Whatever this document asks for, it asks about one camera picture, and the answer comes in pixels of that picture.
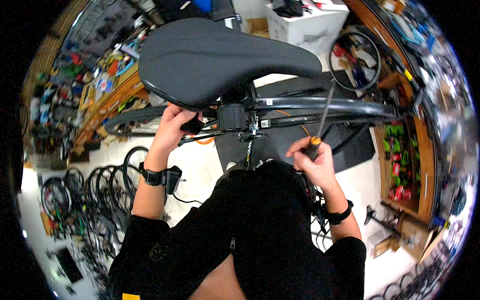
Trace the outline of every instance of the zipper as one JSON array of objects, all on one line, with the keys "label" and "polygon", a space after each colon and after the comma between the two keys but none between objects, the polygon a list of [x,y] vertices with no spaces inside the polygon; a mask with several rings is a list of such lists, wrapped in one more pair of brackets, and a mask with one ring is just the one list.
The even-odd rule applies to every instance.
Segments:
[{"label": "zipper", "polygon": [[230,252],[233,252],[235,250],[235,238],[232,238],[230,241]]}]

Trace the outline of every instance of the black wrist device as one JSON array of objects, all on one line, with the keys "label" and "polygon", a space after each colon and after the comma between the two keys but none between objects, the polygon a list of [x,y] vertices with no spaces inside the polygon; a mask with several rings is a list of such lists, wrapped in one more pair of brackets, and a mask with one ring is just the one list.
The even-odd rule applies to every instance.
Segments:
[{"label": "black wrist device", "polygon": [[145,178],[145,183],[152,186],[165,185],[166,194],[172,195],[178,187],[182,171],[179,167],[173,166],[160,172],[145,170],[141,162],[138,169]]},{"label": "black wrist device", "polygon": [[[316,193],[320,199],[323,199],[323,195],[320,192]],[[343,213],[329,213],[325,203],[322,203],[322,201],[316,201],[312,205],[310,205],[310,212],[313,215],[313,217],[317,220],[317,222],[320,224],[320,228],[322,229],[322,232],[324,234],[327,234],[325,230],[325,220],[328,220],[328,223],[330,225],[338,225],[340,222],[345,220],[351,213],[352,207],[353,207],[353,202],[350,200],[347,200],[348,202],[348,207]]]}]

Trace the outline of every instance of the person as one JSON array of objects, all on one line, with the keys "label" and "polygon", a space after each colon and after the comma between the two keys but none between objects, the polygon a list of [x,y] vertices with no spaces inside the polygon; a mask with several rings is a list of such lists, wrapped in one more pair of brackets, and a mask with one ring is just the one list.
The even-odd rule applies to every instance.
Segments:
[{"label": "person", "polygon": [[[144,169],[162,171],[195,116],[175,105],[162,117]],[[209,199],[176,226],[160,220],[165,187],[141,179],[130,223],[109,271],[115,299],[363,299],[366,248],[352,213],[331,225],[333,245],[312,242],[302,170],[321,188],[330,213],[348,202],[335,179],[331,148],[321,143],[312,162],[300,150],[294,163],[269,161],[256,170],[230,169]]]}]

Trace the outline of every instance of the bicycle saddle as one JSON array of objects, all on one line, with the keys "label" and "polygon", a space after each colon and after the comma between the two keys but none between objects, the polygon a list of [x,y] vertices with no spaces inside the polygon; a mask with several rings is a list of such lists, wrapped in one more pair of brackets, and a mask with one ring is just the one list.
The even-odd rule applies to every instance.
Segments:
[{"label": "bicycle saddle", "polygon": [[164,25],[147,38],[138,73],[158,96],[199,111],[234,85],[271,73],[317,78],[322,64],[299,47],[191,18]]}]

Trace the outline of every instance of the white box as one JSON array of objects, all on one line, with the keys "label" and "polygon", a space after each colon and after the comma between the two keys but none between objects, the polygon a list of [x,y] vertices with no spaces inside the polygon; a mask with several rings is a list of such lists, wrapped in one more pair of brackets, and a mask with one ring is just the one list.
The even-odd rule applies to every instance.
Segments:
[{"label": "white box", "polygon": [[347,19],[348,7],[340,0],[318,9],[312,2],[303,1],[312,10],[303,10],[302,17],[284,18],[267,4],[268,32],[271,39],[304,48],[319,56],[328,52]]}]

